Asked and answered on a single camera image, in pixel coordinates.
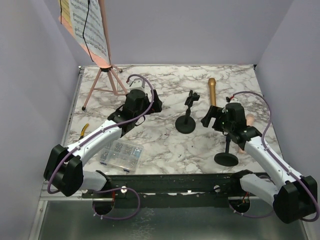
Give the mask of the gold microphone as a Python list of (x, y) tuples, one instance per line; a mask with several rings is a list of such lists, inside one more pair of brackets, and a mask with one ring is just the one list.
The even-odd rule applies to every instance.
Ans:
[(209, 100), (212, 106), (217, 105), (217, 98), (216, 98), (216, 80), (215, 78), (211, 77), (208, 79), (208, 89), (209, 89)]

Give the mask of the pink music stand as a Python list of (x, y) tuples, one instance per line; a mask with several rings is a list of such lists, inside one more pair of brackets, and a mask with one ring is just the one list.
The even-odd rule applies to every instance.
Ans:
[[(91, 61), (99, 67), (82, 110), (86, 110), (93, 91), (113, 93), (115, 96), (126, 95), (128, 91), (117, 75), (123, 70), (111, 60), (105, 1), (60, 0), (58, 4), (60, 24), (73, 36)], [(111, 90), (96, 87), (101, 73), (107, 74)]]

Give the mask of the white sheet music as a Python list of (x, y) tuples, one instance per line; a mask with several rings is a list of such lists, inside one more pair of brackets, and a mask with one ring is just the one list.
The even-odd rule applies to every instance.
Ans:
[(70, 0), (71, 32), (78, 44), (100, 68), (110, 67), (100, 3), (97, 0)]

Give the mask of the yellow sheet music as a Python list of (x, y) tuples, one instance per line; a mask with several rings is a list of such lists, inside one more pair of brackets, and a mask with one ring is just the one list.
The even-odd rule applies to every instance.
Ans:
[(72, 26), (71, 16), (70, 16), (70, 1), (69, 0), (59, 0), (59, 21), (61, 24)]

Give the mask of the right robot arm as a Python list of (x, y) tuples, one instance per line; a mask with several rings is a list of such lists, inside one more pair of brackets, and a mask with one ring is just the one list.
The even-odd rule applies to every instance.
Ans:
[(271, 178), (267, 182), (256, 174), (243, 170), (238, 179), (230, 183), (230, 191), (241, 196), (249, 192), (272, 206), (277, 217), (286, 224), (296, 220), (308, 221), (320, 217), (318, 185), (312, 176), (303, 176), (289, 166), (266, 142), (262, 133), (247, 125), (245, 110), (240, 103), (228, 103), (225, 107), (210, 106), (201, 120), (206, 128), (215, 119), (212, 128), (222, 132), (249, 154)]

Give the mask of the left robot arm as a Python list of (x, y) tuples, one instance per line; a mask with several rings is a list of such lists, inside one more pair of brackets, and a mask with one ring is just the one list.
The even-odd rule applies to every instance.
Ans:
[(47, 192), (61, 192), (70, 197), (80, 190), (92, 190), (101, 198), (107, 197), (111, 191), (108, 177), (99, 170), (84, 171), (83, 167), (107, 144), (137, 127), (140, 118), (162, 111), (157, 91), (153, 89), (151, 94), (148, 98), (142, 90), (131, 90), (126, 95), (125, 103), (96, 130), (68, 146), (56, 145), (51, 150), (43, 174), (48, 181)]

